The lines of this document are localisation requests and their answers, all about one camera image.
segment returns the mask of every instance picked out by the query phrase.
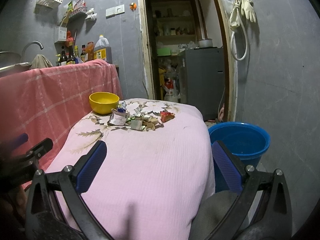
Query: white basket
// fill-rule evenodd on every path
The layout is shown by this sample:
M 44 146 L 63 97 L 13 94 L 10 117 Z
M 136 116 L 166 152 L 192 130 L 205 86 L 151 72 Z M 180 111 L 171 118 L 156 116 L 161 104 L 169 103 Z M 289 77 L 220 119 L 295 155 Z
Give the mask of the white basket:
M 86 12 L 87 12 L 87 7 L 79 7 L 79 8 L 77 8 L 77 9 L 75 9 L 74 11 L 72 11 L 72 13 L 70 14 L 70 17 L 69 17 L 69 19 L 71 18 L 71 17 L 74 17 L 74 16 L 77 16 L 77 15 L 84 15 Z
M 62 4 L 63 0 L 37 0 L 37 4 L 44 5 L 50 8 L 56 8 Z
M 57 26 L 54 28 L 54 43 L 67 41 L 67 28 Z

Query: green container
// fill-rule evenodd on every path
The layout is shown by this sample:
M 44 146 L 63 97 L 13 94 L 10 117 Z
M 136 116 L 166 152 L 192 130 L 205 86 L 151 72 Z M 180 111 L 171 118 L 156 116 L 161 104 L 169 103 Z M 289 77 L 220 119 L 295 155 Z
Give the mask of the green container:
M 160 49 L 157 49 L 157 55 L 158 55 L 158 57 L 161 57 L 161 56 L 171 56 L 171 50 L 170 50 L 170 48 L 160 48 Z

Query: gray wall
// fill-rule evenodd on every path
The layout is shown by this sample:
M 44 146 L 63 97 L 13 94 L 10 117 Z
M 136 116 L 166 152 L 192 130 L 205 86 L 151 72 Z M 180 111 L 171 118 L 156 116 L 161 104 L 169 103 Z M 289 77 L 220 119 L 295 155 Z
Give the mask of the gray wall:
M 239 62 L 236 119 L 263 127 L 267 171 L 283 169 L 296 228 L 320 197 L 320 19 L 308 0 L 253 0 L 250 55 Z M 236 36 L 243 53 L 242 34 Z
M 55 65 L 55 55 L 61 52 L 61 44 L 55 46 L 53 43 L 53 28 L 65 12 L 63 5 L 69 1 L 71 0 L 63 0 L 62 5 L 56 9 L 37 6 L 35 13 L 36 0 L 9 0 L 0 14 L 0 49 L 21 54 L 25 44 L 38 40 L 44 49 L 40 51 L 37 45 L 30 46 L 26 51 L 26 60 L 32 61 L 36 54 L 43 54 Z M 112 47 L 113 64 L 119 65 L 119 79 L 124 98 L 146 98 L 147 93 L 142 83 L 142 57 L 139 56 L 139 34 L 134 13 L 129 8 L 129 3 L 138 3 L 138 0 L 85 1 L 87 7 L 95 8 L 98 18 L 95 22 L 79 19 L 68 26 L 72 34 L 77 29 L 76 44 L 79 49 L 89 41 L 96 43 L 99 34 L 103 34 Z M 106 19 L 106 9 L 120 4 L 125 5 L 125 13 Z M 139 30 L 138 9 L 136 24 Z
M 53 31 L 65 10 L 62 5 L 55 9 L 35 5 L 36 0 L 8 0 L 0 14 L 0 49 L 21 55 L 27 43 L 37 40 L 44 49 L 31 45 L 26 50 L 25 60 L 31 62 L 37 54 L 43 54 L 56 65 Z
M 96 22 L 79 20 L 71 23 L 71 29 L 77 29 L 76 43 L 81 47 L 89 41 L 96 43 L 103 34 L 112 47 L 113 64 L 119 65 L 119 78 L 124 98 L 147 98 L 142 83 L 142 47 L 140 39 L 140 56 L 138 45 L 138 30 L 140 30 L 139 12 L 134 13 L 129 4 L 138 0 L 86 0 L 87 7 L 94 7 L 98 14 Z M 124 4 L 124 14 L 106 19 L 106 9 Z

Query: faucet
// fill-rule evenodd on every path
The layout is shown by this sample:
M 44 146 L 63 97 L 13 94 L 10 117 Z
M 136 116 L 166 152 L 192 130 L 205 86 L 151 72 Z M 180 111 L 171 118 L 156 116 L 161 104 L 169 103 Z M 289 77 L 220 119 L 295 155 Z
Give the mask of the faucet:
M 32 44 L 37 44 L 39 45 L 40 49 L 43 49 L 43 46 L 42 44 L 39 42 L 39 41 L 32 41 L 32 42 L 29 42 L 26 46 L 24 46 L 23 50 L 22 50 L 22 55 L 21 55 L 21 63 L 24 62 L 24 53 L 26 52 L 26 49 L 32 45 Z

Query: metal bolt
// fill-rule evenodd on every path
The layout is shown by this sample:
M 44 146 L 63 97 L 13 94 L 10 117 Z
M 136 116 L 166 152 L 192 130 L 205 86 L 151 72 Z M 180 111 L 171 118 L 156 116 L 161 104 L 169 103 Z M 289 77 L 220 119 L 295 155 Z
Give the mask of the metal bolt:
M 39 176 L 42 174 L 42 170 L 36 170 L 36 175 Z
M 283 174 L 283 172 L 281 171 L 281 169 L 277 169 L 277 170 L 276 170 L 276 174 L 279 175 L 279 176 L 281 176 L 281 175 Z
M 67 165 L 67 166 L 65 166 L 65 167 L 63 168 L 63 170 L 64 170 L 65 172 L 69 172 L 69 171 L 72 170 L 72 166 L 71 166 L 71 165 Z
M 254 171 L 254 167 L 252 165 L 246 166 L 247 171 Z

